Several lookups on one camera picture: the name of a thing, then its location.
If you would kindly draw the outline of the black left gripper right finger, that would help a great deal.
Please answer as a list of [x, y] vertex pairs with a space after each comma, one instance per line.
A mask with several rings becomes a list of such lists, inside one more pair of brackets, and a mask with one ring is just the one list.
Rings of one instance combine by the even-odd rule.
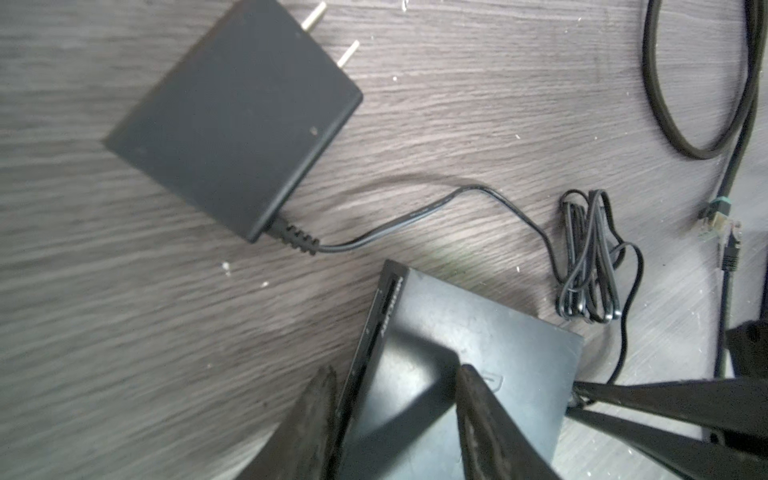
[[456, 372], [456, 414], [467, 479], [556, 479], [551, 468], [508, 415], [479, 372]]

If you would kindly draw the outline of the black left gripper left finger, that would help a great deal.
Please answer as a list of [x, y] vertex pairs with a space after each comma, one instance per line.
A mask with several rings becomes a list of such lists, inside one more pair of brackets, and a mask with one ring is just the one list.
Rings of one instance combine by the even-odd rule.
[[336, 372], [320, 368], [239, 479], [327, 479], [335, 442]]

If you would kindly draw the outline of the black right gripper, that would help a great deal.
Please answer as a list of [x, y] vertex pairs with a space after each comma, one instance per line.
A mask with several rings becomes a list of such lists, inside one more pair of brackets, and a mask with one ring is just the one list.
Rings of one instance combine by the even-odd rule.
[[[767, 321], [726, 331], [734, 375], [642, 385], [576, 382], [574, 391], [609, 403], [710, 429], [767, 436]], [[766, 479], [767, 459], [723, 445], [580, 408], [566, 416], [621, 440], [685, 479]]]

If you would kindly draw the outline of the black power adapter with cord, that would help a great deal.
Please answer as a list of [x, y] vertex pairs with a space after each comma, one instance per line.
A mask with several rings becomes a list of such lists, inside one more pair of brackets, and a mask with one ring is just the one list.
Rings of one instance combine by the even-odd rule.
[[117, 157], [248, 243], [268, 237], [303, 255], [359, 251], [478, 192], [475, 180], [360, 236], [329, 244], [283, 207], [363, 102], [313, 32], [320, 2], [296, 19], [279, 1], [239, 1], [105, 137]]

